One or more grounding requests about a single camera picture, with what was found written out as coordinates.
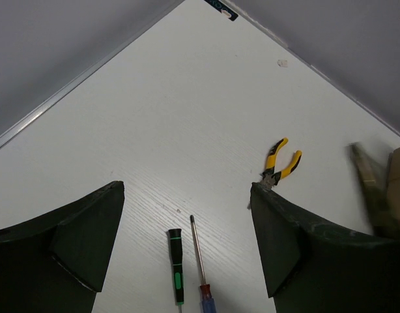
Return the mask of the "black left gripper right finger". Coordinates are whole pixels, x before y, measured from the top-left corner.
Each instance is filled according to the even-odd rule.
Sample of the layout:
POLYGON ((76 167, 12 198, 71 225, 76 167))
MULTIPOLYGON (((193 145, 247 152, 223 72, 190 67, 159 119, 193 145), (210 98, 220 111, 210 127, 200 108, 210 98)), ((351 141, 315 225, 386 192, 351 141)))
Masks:
POLYGON ((277 312, 400 312, 400 240, 330 222, 260 183, 250 206, 277 312))

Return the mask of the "tan plastic toolbox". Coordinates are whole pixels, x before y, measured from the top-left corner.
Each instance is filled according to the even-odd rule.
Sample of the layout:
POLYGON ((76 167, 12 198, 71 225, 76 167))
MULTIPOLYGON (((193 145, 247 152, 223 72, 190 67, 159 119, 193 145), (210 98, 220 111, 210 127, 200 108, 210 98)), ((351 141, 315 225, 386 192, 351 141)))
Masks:
POLYGON ((350 144, 348 151, 373 233, 400 239, 400 147, 384 168, 359 143, 350 144))

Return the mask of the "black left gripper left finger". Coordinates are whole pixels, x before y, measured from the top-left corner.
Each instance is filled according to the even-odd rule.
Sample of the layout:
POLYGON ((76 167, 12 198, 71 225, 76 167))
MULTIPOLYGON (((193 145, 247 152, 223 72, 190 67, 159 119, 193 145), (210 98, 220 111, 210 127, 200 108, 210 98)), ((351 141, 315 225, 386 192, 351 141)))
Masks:
POLYGON ((0 312, 91 312, 124 207, 124 183, 0 230, 0 312))

